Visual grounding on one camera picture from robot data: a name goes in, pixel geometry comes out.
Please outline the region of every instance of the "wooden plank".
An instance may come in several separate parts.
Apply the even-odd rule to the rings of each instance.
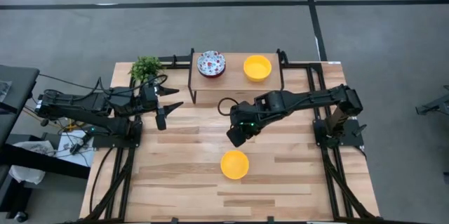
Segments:
[[[117,63],[114,86],[128,85],[130,66]],[[305,70],[283,73],[287,90],[309,90]],[[323,73],[328,88],[345,84],[340,64],[324,62]],[[218,114],[217,102],[225,96],[252,102],[257,91],[203,91],[194,105],[187,90],[188,70],[166,70],[166,74],[164,86],[180,92],[160,97],[160,101],[185,103],[170,114],[165,131],[156,129],[154,114],[143,116],[145,129],[135,153],[126,221],[169,221],[172,217],[184,221],[264,221],[268,215],[277,220],[332,219],[321,153],[314,143],[312,110],[274,122],[242,145],[239,149],[247,154],[250,170],[241,180],[230,180],[221,174],[220,160],[234,146],[225,134],[229,117]],[[318,78],[314,79],[319,88]],[[229,109],[231,104],[224,104],[223,110],[226,105]],[[378,215],[364,157],[352,147],[340,149],[348,185],[366,208]],[[92,182],[105,151],[95,153],[80,217],[88,214]],[[113,165],[111,153],[100,172],[94,204],[109,187]],[[118,214],[119,196],[113,216]],[[344,215],[339,193],[337,198]]]
[[[217,78],[202,76],[196,68],[196,61],[201,53],[194,53],[192,66],[192,90],[195,91],[270,91],[281,89],[279,57],[276,53],[258,53],[272,64],[272,73],[263,82],[250,81],[244,71],[243,63],[254,53],[222,53],[226,59],[226,70]]]

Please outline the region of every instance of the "black floor stripe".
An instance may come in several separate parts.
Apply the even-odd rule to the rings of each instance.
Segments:
[[[309,3],[311,22],[314,28],[316,43],[318,45],[319,58],[322,61],[327,61],[328,56],[326,55],[326,50],[324,48],[323,35],[321,33],[320,22],[318,21],[318,13],[316,12],[315,0],[307,1]]]
[[[126,8],[188,8],[229,6],[307,6],[307,1],[209,1],[129,4],[60,4],[60,5],[1,5],[0,10],[78,10]]]
[[[316,1],[316,6],[409,6],[449,4],[449,0],[348,0],[348,1]]]

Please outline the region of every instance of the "white plastic bag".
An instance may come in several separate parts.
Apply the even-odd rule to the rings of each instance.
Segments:
[[[53,156],[55,154],[55,150],[49,141],[27,141],[22,143],[14,144],[16,147],[21,147],[23,149],[33,151],[40,154],[46,154],[48,156]],[[44,171],[40,171],[37,169],[31,169],[27,167],[12,165],[11,169],[9,169],[9,175],[11,175],[14,179],[16,179],[19,183],[22,181],[27,181],[30,183],[38,184],[42,181],[45,176]]]

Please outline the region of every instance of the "gray concrete floor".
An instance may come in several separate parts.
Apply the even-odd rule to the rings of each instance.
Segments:
[[[0,4],[91,4],[214,0],[0,0]],[[449,84],[449,6],[326,6],[317,9],[329,60],[343,63],[364,104],[360,116],[380,213],[387,219],[447,223],[448,118],[415,114]],[[198,51],[285,50],[291,60],[318,60],[309,9],[230,7],[66,11],[0,11],[0,63],[93,85],[111,79],[114,63],[139,55]],[[80,90],[39,78],[45,88]],[[14,133],[40,135],[21,116]],[[75,220],[83,185],[60,180],[37,190],[29,223]]]

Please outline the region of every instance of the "green plant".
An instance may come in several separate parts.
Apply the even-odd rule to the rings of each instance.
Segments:
[[[163,70],[163,67],[158,58],[143,56],[138,57],[138,61],[133,63],[129,73],[134,79],[146,81],[149,75],[156,77],[161,70]]]

